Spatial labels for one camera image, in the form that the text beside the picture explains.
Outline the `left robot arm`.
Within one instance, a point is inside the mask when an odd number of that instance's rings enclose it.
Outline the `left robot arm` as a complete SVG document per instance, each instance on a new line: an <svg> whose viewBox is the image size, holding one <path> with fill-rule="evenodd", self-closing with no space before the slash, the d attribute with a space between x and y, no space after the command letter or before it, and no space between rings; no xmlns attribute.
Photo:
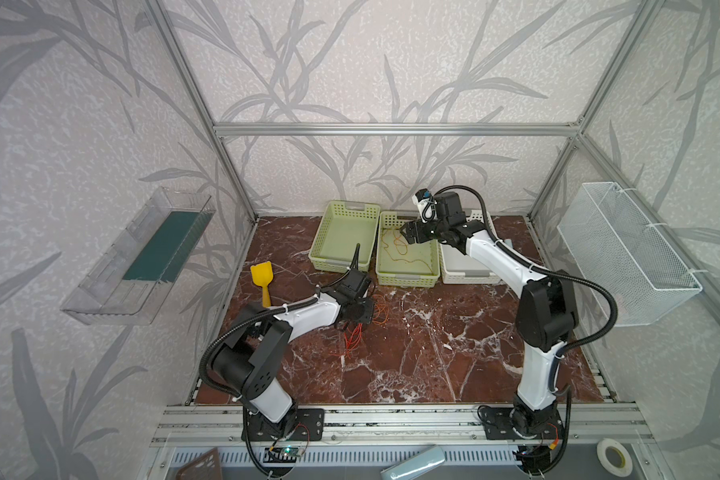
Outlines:
<svg viewBox="0 0 720 480"><path fill-rule="evenodd" d="M292 418L294 401L277 380L289 344L337 323L369 324L375 309L371 285L368 273L351 268L308 298L243 309L202 354L199 378L272 424Z"/></svg>

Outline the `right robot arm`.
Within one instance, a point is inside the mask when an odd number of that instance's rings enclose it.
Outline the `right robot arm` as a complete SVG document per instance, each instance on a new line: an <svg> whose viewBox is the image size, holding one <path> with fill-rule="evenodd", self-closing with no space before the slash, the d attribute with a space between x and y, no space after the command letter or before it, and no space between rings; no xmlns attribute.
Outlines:
<svg viewBox="0 0 720 480"><path fill-rule="evenodd" d="M524 343L523 373L513 407L504 418L520 438L534 438L555 421L556 382L561 361L569 351L609 333L618 320L614 296L601 285L562 270L552 271L532 262L499 238L479 192L465 185L433 193L416 191L412 201L418 218L400 228L409 244L436 241L481 263L519 298L515 327ZM598 293L608 305L606 324L595 333L571 341L579 324L574 286Z"/></svg>

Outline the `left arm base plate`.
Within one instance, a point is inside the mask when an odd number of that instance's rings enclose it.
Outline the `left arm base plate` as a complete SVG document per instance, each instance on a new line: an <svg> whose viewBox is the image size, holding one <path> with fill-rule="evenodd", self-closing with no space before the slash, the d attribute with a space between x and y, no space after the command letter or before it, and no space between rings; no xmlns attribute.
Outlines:
<svg viewBox="0 0 720 480"><path fill-rule="evenodd" d="M292 407L278 422L262 413L244 412L242 438L252 442L319 441L325 426L325 410Z"/></svg>

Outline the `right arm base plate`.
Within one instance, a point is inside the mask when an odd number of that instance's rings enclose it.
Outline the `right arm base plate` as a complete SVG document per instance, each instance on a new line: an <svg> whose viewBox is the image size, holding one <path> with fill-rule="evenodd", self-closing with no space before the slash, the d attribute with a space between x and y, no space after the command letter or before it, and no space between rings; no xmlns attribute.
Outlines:
<svg viewBox="0 0 720 480"><path fill-rule="evenodd" d="M565 433L556 403L542 410L480 405L477 417L487 440L561 440Z"/></svg>

